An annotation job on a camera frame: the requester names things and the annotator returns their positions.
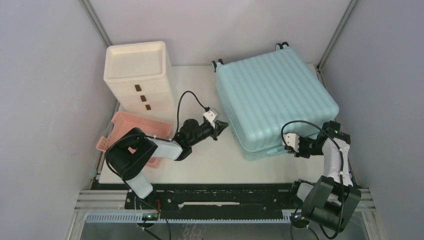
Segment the light blue ribbed suitcase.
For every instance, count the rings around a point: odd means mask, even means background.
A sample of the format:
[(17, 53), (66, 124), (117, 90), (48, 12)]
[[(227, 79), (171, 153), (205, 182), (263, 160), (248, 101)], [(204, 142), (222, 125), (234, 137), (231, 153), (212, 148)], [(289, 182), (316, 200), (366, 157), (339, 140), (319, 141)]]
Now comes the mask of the light blue ribbed suitcase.
[(282, 134), (315, 137), (339, 113), (316, 73), (287, 42), (272, 52), (211, 64), (222, 109), (247, 161), (285, 153)]

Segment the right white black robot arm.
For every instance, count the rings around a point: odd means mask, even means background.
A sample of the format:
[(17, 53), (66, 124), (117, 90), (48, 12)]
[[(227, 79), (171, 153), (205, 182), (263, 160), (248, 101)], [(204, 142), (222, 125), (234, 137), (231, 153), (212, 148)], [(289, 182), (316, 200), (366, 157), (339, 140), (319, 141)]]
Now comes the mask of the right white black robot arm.
[(338, 235), (346, 228), (362, 194), (350, 177), (348, 153), (351, 137), (341, 131), (340, 123), (330, 120), (318, 130), (316, 138), (281, 132), (282, 145), (296, 158), (324, 157), (322, 176), (316, 183), (299, 179), (292, 185), (289, 203), (301, 209), (301, 216)]

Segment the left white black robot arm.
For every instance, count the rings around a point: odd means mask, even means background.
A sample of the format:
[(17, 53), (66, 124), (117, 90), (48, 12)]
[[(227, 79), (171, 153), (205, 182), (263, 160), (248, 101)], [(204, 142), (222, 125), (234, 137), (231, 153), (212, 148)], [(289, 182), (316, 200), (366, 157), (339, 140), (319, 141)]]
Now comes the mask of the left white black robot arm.
[(106, 150), (105, 163), (137, 195), (138, 204), (149, 209), (155, 205), (157, 196), (142, 173), (148, 161), (151, 158), (182, 161), (193, 152), (194, 145), (209, 137), (217, 141), (228, 126), (221, 120), (210, 123), (205, 119), (199, 124), (191, 118), (171, 140), (147, 135), (134, 127)]

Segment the pink perforated plastic basket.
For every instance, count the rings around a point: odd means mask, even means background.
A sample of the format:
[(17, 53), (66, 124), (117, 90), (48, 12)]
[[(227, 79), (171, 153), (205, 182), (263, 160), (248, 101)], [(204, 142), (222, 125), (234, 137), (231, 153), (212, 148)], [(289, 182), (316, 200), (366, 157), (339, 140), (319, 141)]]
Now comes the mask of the pink perforated plastic basket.
[(112, 126), (110, 134), (107, 137), (102, 136), (96, 144), (96, 149), (101, 152), (105, 152), (133, 128), (139, 128), (149, 136), (162, 139), (169, 138), (173, 130), (173, 125), (169, 122), (124, 111), (116, 112), (110, 125)]

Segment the white three-drawer storage cabinet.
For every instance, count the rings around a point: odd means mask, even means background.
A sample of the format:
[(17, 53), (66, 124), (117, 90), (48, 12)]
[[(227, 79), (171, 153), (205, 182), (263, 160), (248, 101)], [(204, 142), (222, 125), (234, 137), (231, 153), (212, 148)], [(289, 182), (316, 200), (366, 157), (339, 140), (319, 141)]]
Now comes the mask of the white three-drawer storage cabinet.
[(160, 113), (175, 107), (176, 81), (163, 41), (109, 46), (103, 79), (127, 112)]

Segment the black mounting rail base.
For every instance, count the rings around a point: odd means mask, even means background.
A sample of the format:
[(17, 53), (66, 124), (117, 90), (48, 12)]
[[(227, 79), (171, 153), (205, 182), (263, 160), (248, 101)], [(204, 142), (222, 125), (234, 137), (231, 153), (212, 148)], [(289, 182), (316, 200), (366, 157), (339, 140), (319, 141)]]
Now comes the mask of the black mounting rail base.
[(123, 183), (99, 183), (92, 190), (123, 190), (124, 209), (160, 213), (166, 219), (276, 217), (295, 210), (300, 203), (292, 196), (292, 183), (154, 183), (153, 191), (139, 199)]

